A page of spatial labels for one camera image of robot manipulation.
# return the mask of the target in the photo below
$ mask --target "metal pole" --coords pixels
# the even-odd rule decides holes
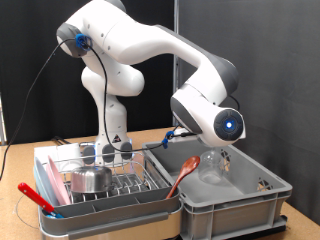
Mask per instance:
[[[0,109],[0,138],[1,138],[1,145],[6,145],[6,140],[4,139],[4,132],[3,132],[3,125],[2,125],[2,101],[1,101],[1,94],[0,94],[0,103],[1,103],[1,109]]]
[[[174,31],[179,34],[179,0],[174,0]],[[173,93],[179,89],[179,57],[173,57]],[[176,126],[178,123],[172,116],[172,124]]]

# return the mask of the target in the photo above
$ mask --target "bin handle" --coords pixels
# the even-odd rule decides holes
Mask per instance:
[[[84,228],[80,230],[68,232],[69,240],[75,240],[93,235],[103,234],[107,232],[122,230],[124,228],[136,227],[143,224],[167,220],[169,214],[167,212],[156,213],[148,216],[126,219],[118,222],[108,223],[100,226]]]

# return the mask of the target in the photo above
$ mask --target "orange spoon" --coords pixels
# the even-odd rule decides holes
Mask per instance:
[[[198,156],[193,156],[190,157],[183,165],[182,168],[180,170],[180,174],[176,180],[176,182],[174,183],[171,191],[169,192],[168,196],[166,197],[166,199],[171,198],[173,192],[176,190],[176,188],[178,187],[179,183],[181,182],[181,180],[187,176],[188,174],[192,173],[199,165],[200,163],[200,158]]]

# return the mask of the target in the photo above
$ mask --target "blue led light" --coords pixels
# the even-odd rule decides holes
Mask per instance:
[[[231,133],[236,129],[237,123],[233,117],[227,118],[222,125],[224,131]]]
[[[231,128],[232,127],[232,123],[231,122],[227,122],[226,126],[227,126],[227,128]]]

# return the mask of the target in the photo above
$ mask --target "red spatula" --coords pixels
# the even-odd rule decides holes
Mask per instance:
[[[200,163],[200,158],[198,156],[193,156],[189,158],[187,161],[185,161],[185,163],[181,167],[180,174],[176,182],[174,183],[171,191],[169,192],[168,196],[166,197],[166,199],[171,198],[172,194],[178,187],[181,180],[188,174],[192,173],[198,167],[199,163]]]
[[[18,185],[18,189],[26,195],[28,198],[30,198],[32,201],[34,201],[36,204],[38,204],[41,208],[46,210],[48,213],[50,213],[55,218],[63,218],[61,214],[56,212],[54,210],[54,207],[48,203],[46,200],[44,200],[38,193],[36,193],[31,187],[29,187],[26,183],[20,183]]]

